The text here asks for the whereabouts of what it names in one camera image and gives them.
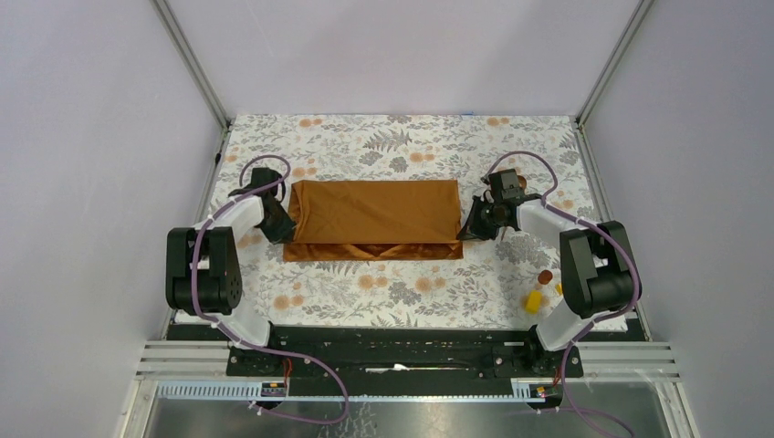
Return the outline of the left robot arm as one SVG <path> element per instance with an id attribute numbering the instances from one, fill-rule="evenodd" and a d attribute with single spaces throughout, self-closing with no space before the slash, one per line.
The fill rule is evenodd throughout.
<path id="1" fill-rule="evenodd" d="M 250 349 L 248 363 L 263 375 L 280 369 L 282 349 L 270 342 L 272 323 L 242 301 L 236 244 L 260 231 L 271 244 L 293 240 L 296 223 L 282 206 L 285 176 L 265 168 L 251 171 L 248 184 L 232 191 L 210 219 L 173 228 L 166 237 L 165 299 L 169 308 L 198 317 L 238 348 Z"/>

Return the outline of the orange cloth napkin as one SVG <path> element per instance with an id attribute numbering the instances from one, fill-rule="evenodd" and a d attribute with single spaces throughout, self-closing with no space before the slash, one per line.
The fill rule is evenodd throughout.
<path id="1" fill-rule="evenodd" d="M 311 181 L 291 186 L 287 262 L 458 260 L 455 180 Z"/>

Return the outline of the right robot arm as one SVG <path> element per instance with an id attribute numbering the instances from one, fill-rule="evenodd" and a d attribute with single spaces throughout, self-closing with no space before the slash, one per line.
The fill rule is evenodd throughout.
<path id="1" fill-rule="evenodd" d="M 642 283 L 622 224 L 593 224 L 527 193 L 514 170 L 484 177 L 488 192 L 474 199 L 458 239 L 493 240 L 507 228 L 533 235 L 560 256 L 563 299 L 533 327 L 523 352 L 525 367 L 545 376 L 560 363 L 560 350 L 602 321 L 628 312 Z"/>

